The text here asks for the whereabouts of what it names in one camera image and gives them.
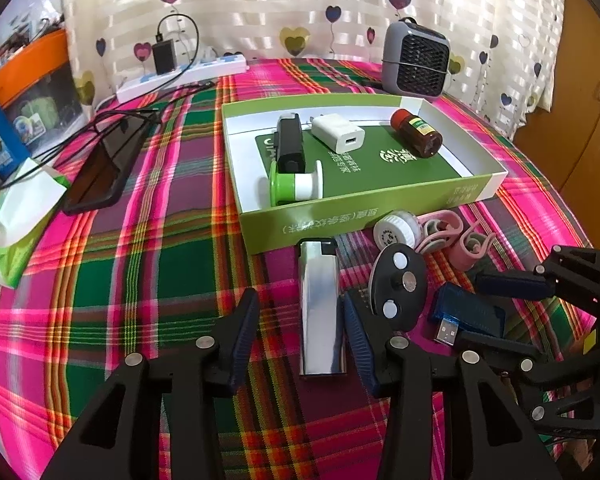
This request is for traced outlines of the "blue USB adapter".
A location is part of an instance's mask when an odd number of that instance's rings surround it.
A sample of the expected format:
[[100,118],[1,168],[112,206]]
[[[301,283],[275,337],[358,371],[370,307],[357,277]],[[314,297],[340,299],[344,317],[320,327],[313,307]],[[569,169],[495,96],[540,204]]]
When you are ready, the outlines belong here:
[[502,338],[506,314],[472,292],[445,283],[434,293],[429,319],[438,326],[436,341],[453,347],[458,334],[466,330]]

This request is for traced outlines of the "silver black lighter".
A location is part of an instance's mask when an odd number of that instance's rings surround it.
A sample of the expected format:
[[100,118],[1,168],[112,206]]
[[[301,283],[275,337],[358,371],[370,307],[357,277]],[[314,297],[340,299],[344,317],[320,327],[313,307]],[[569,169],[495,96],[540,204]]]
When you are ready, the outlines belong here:
[[300,375],[330,376],[346,371],[339,260],[333,238],[299,243]]

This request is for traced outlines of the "white USB charger plug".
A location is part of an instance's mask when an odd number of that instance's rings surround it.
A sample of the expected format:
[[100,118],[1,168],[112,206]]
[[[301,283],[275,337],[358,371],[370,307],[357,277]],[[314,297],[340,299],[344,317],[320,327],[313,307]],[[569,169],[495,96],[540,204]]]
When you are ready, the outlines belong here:
[[364,143],[365,131],[339,114],[312,117],[310,123],[314,138],[338,155],[358,150]]

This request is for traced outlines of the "black oval three-button disc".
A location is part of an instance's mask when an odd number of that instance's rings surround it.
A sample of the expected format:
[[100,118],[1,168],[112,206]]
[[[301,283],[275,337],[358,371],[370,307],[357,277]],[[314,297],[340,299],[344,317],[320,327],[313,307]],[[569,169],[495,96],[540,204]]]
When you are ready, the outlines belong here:
[[427,267],[410,246],[394,243],[381,249],[374,262],[368,298],[372,311],[393,330],[410,332],[417,324],[428,294]]

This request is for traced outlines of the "wooden cabinet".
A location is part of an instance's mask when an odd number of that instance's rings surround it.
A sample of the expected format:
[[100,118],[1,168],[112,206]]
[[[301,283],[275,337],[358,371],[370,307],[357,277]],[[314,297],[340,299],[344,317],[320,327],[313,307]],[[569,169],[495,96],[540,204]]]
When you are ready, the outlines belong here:
[[588,0],[565,0],[552,109],[515,136],[600,248],[600,18]]

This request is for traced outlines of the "green cardboard box tray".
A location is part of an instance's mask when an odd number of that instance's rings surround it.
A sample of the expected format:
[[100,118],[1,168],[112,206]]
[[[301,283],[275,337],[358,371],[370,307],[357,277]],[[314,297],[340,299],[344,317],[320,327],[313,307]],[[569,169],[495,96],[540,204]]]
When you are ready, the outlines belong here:
[[[434,156],[415,157],[390,127],[403,108],[442,134]],[[337,114],[365,132],[360,148],[337,154],[311,132],[312,120]],[[270,166],[276,159],[279,118],[297,115],[303,133],[307,176],[323,170],[323,195],[274,206]],[[276,96],[222,107],[225,153],[246,251],[294,246],[371,226],[394,210],[426,214],[492,197],[507,171],[479,142],[468,116],[444,99],[332,93]]]

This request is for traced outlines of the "brown medicine bottle red cap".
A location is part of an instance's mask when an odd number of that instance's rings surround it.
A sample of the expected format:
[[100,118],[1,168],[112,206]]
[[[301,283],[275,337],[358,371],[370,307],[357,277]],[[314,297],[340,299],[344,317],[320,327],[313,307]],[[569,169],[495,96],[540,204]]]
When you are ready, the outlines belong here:
[[414,156],[430,158],[442,147],[442,134],[428,122],[404,108],[399,108],[392,114],[390,126]]

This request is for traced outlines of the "green tissue pack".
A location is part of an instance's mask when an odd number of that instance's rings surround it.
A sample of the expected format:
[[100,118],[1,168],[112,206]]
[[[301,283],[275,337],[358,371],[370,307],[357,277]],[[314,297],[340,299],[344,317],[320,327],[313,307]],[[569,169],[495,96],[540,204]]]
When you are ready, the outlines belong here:
[[0,191],[0,285],[15,288],[70,182],[50,166],[26,159]]

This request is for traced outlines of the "grey mini fan heater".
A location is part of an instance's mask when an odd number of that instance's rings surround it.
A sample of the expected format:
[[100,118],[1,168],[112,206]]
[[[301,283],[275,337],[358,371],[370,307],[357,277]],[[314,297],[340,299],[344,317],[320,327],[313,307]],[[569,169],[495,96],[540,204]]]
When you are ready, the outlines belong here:
[[381,85],[399,96],[442,95],[451,47],[445,36],[400,18],[389,25],[381,58]]

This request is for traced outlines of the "black smartphone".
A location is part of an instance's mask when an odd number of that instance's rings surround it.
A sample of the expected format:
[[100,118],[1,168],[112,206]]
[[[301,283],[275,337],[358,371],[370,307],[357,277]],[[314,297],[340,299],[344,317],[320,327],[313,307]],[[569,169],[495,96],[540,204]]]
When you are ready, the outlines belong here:
[[62,212],[76,216],[120,200],[144,143],[160,119],[155,110],[122,114],[99,133],[62,201]]

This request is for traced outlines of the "heart pattern curtain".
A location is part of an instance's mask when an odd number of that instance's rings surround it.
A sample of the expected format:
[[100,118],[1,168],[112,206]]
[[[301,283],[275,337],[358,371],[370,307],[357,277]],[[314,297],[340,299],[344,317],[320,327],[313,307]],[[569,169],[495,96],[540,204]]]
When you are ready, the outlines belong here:
[[450,44],[444,88],[506,136],[549,110],[565,0],[61,0],[74,83],[87,105],[147,74],[136,49],[163,34],[182,62],[332,58],[377,63],[410,18]]

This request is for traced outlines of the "black rectangular device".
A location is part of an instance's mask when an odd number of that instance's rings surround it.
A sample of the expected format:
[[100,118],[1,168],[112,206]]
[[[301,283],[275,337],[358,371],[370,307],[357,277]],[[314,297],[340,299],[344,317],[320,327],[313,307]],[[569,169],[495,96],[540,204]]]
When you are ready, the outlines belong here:
[[297,113],[278,118],[274,146],[277,168],[281,174],[303,174],[306,171],[302,134]]

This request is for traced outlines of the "orange lidded storage bin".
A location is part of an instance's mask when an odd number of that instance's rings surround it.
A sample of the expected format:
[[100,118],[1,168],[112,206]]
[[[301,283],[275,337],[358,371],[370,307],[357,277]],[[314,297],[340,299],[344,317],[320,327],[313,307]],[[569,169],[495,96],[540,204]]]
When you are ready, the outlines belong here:
[[86,124],[63,29],[31,42],[0,67],[0,105],[35,158]]

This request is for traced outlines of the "white power strip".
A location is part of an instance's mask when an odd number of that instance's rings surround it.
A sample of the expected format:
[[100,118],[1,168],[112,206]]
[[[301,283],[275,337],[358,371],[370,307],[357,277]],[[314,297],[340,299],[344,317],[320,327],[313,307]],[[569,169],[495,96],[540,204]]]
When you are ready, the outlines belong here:
[[207,62],[199,62],[192,66],[181,65],[171,73],[162,75],[147,74],[125,81],[117,90],[120,103],[133,101],[139,96],[156,91],[170,89],[183,84],[194,84],[199,81],[216,79],[224,76],[243,74],[248,70],[246,58],[242,54],[221,56]]

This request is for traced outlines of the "black power adapter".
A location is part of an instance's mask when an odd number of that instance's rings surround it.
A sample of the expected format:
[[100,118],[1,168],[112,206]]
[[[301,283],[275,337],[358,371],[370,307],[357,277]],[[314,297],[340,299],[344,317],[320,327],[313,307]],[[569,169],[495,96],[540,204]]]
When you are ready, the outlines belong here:
[[151,46],[157,75],[164,75],[175,70],[175,50],[171,39],[157,41]]

